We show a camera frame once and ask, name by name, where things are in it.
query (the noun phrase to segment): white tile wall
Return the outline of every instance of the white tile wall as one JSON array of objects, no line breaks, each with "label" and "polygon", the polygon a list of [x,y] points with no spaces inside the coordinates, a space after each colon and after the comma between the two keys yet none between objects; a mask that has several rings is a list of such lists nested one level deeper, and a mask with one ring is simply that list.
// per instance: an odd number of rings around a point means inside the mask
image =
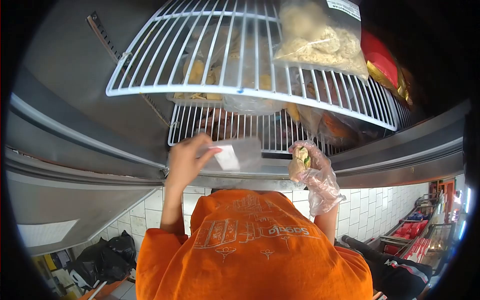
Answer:
[{"label": "white tile wall", "polygon": [[[368,240],[388,232],[398,224],[414,205],[415,200],[427,193],[428,184],[398,187],[381,187],[370,189],[341,189],[345,200],[340,203],[336,219],[336,236],[348,234],[359,240]],[[309,217],[308,191],[279,191],[293,201],[294,206]],[[183,213],[185,233],[191,235],[190,219],[201,196],[208,196],[211,189],[187,187],[183,194]],[[94,237],[90,242],[79,247],[97,242],[100,237],[109,240],[120,235],[124,230],[132,235],[137,251],[140,250],[147,228],[158,228],[163,210],[164,191],[159,190],[139,203],[132,210],[125,212],[118,221]]]}]

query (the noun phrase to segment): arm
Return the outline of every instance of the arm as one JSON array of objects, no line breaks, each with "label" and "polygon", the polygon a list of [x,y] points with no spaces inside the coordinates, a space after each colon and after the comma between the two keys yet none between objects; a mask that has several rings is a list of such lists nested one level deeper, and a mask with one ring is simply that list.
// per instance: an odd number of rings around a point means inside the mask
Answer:
[{"label": "arm", "polygon": [[170,172],[164,187],[165,204],[160,229],[176,235],[185,234],[181,201],[183,190],[197,177],[207,161],[221,151],[212,148],[197,158],[198,149],[204,144],[211,143],[210,136],[200,133],[172,147],[169,155]]},{"label": "arm", "polygon": [[332,207],[328,212],[315,217],[313,223],[326,235],[328,240],[332,243],[335,240],[335,221],[336,213],[338,211],[338,204]]}]

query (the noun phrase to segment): plastic container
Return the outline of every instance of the plastic container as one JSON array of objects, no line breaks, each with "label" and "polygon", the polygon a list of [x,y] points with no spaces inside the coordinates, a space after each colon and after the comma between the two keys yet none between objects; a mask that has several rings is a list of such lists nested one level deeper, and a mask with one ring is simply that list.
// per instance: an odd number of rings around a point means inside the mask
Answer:
[{"label": "plastic container", "polygon": [[201,147],[197,157],[202,156],[210,148],[221,148],[222,152],[215,154],[202,171],[237,173],[256,171],[261,166],[262,144],[257,137],[213,142],[211,145]]}]

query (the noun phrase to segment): white wire rack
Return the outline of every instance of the white wire rack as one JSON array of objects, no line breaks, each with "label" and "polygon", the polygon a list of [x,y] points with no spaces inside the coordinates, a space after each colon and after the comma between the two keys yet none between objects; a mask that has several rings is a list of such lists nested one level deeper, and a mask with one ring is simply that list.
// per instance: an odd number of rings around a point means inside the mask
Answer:
[{"label": "white wire rack", "polygon": [[173,109],[168,145],[174,146],[198,132],[209,134],[213,141],[256,136],[262,142],[264,153],[288,154],[288,147],[293,142],[307,139],[313,139],[327,156],[348,149],[332,146],[323,137],[311,136],[285,110],[270,116],[248,116],[225,111],[220,103],[177,103]]},{"label": "white wire rack", "polygon": [[[238,95],[241,92],[244,96],[276,99],[329,110],[392,131],[409,126],[409,110],[371,78],[364,83],[356,76],[341,73],[301,71],[294,67],[275,66],[272,63],[274,48],[282,38],[276,3],[277,1],[268,0],[169,0],[148,20],[125,51],[108,82],[107,95],[175,92]],[[188,65],[185,78],[182,78],[182,56],[186,53],[187,45],[196,41],[192,54],[196,57],[207,27],[212,24],[215,25],[215,32],[205,66],[210,66],[221,25],[228,27],[219,82],[206,84],[209,70],[205,68],[200,84],[189,84],[193,60]],[[195,28],[202,28],[198,39],[192,37]],[[240,32],[239,66],[244,65],[246,37],[250,36],[255,41],[254,88],[242,86],[242,76],[246,76],[243,68],[238,69],[237,85],[224,84],[233,28]],[[259,51],[259,38],[268,40],[268,54]],[[268,60],[266,63],[271,73],[270,90],[259,88],[261,55]],[[301,86],[301,92],[298,93],[292,91],[291,75],[294,72],[298,74]],[[285,74],[286,87],[278,86],[279,84],[276,86],[275,74]],[[315,89],[313,96],[306,89],[304,74],[312,77]],[[328,78],[333,81],[330,87]]]}]

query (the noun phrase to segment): hand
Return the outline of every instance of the hand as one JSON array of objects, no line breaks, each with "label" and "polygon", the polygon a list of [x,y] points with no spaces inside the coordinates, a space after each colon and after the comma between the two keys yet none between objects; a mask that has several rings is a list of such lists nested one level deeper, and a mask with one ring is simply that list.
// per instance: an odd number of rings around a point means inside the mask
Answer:
[{"label": "hand", "polygon": [[175,189],[183,191],[197,177],[207,161],[222,151],[219,148],[212,148],[197,158],[197,151],[200,146],[211,143],[210,136],[199,133],[193,138],[183,140],[173,146],[170,150],[170,172],[165,186],[175,187]]}]

